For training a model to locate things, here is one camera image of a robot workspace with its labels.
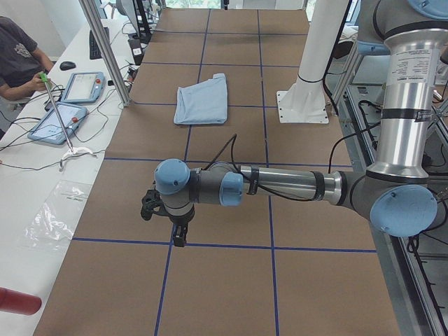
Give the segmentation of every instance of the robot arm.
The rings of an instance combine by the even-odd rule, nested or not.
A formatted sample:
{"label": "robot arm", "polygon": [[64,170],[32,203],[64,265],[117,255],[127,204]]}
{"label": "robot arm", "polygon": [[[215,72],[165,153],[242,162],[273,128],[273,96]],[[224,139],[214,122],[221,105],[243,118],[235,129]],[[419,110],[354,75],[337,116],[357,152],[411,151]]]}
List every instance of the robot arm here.
{"label": "robot arm", "polygon": [[175,224],[174,244],[184,246],[194,203],[236,206],[249,195],[276,195],[308,202],[326,200],[350,208],[397,237],[429,227],[438,212],[428,175],[421,167],[440,49],[448,42],[446,0],[363,0],[361,51],[390,50],[381,136],[376,159],[365,174],[290,171],[214,164],[189,169],[176,159],[155,170],[154,189],[143,198],[141,215],[167,216]]}

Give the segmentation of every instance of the white stand base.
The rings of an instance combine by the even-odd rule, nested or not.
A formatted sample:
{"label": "white stand base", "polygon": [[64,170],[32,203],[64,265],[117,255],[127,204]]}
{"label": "white stand base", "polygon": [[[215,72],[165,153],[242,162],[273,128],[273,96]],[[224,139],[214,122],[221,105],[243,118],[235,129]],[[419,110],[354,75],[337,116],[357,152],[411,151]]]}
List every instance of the white stand base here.
{"label": "white stand base", "polygon": [[94,154],[92,152],[92,150],[90,150],[87,147],[73,147],[73,148],[69,148],[69,150],[63,154],[62,159],[59,161],[59,171],[62,172],[62,170],[64,169],[64,162],[70,158],[70,157],[79,157],[82,154],[91,154],[91,156],[93,157],[97,157],[96,154]]}
{"label": "white stand base", "polygon": [[304,92],[298,92],[295,86],[296,83],[289,91],[277,91],[280,123],[328,124],[325,97],[322,91],[318,90],[316,94],[316,91],[312,90],[304,94]]}

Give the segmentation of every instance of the plastic bag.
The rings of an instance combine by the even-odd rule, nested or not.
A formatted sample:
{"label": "plastic bag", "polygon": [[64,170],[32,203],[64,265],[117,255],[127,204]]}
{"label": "plastic bag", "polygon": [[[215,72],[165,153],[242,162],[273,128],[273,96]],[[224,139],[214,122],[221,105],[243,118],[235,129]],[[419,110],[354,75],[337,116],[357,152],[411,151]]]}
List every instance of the plastic bag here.
{"label": "plastic bag", "polygon": [[84,210],[92,185],[61,180],[39,209],[19,245],[65,253]]}

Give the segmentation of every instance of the table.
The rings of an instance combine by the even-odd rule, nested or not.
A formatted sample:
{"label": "table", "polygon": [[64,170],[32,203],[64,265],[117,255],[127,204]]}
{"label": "table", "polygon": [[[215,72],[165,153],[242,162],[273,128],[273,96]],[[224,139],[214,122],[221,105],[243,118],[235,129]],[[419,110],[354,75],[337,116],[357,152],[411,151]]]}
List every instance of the table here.
{"label": "table", "polygon": [[[127,65],[128,62],[133,63],[131,50],[127,44],[127,35],[122,34],[124,23],[122,20],[104,20],[104,26],[110,29],[111,46],[119,67]],[[130,28],[131,26],[127,25],[123,30],[126,32]],[[103,59],[89,59],[89,31],[90,28],[86,23],[49,73],[49,78],[56,84],[66,85],[72,72],[82,71],[103,71],[106,80],[111,79]],[[60,63],[67,60],[75,62],[76,68],[61,71]],[[105,86],[99,100],[95,104],[86,106],[88,110],[94,109],[111,88],[113,87]],[[45,100],[46,98],[43,97],[31,101],[20,113],[19,118],[43,117],[46,113],[43,109]],[[87,146],[94,152],[106,149],[122,111],[122,105],[116,92],[111,93],[110,98],[102,105],[100,111],[109,118],[104,130],[84,144],[72,137],[74,146]],[[102,127],[104,121],[105,117],[98,111],[93,112],[78,128],[77,135],[80,139],[89,138]],[[22,125],[29,129],[33,124]],[[12,125],[0,141],[0,146],[5,146],[24,132],[17,125]],[[23,136],[19,142],[27,141],[29,141],[28,138]],[[7,165],[42,167],[60,160],[67,149],[65,143],[61,146],[39,142],[27,143],[1,151],[0,160]],[[97,157],[86,155],[70,160],[65,162],[62,172],[59,171],[57,165],[41,171],[0,166],[0,184],[3,190],[0,195],[2,204],[0,213],[0,286],[37,295],[42,299],[43,306],[45,305],[62,263],[63,254],[21,248],[18,238],[23,236],[24,228],[33,221],[37,211],[59,181],[68,180],[93,184],[103,157],[104,154],[99,153]],[[39,322],[42,311],[43,307],[33,316],[0,312],[0,334],[31,335]]]}
{"label": "table", "polygon": [[[261,195],[197,204],[185,248],[167,218],[140,217],[159,162],[205,167],[234,133],[237,163],[325,171],[339,119],[281,124],[276,107],[308,28],[301,10],[162,12],[35,336],[399,335],[368,223],[353,211]],[[177,87],[217,73],[226,123],[174,125]],[[351,169],[344,146],[333,159]]]}

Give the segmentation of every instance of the light blue cloth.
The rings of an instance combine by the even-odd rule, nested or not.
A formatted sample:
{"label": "light blue cloth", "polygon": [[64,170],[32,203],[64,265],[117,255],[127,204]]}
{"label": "light blue cloth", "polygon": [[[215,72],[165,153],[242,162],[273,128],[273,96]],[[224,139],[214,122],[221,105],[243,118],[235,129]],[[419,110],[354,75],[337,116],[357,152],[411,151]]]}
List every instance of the light blue cloth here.
{"label": "light blue cloth", "polygon": [[217,73],[213,79],[177,90],[175,124],[223,124],[226,120],[227,83],[224,73]]}

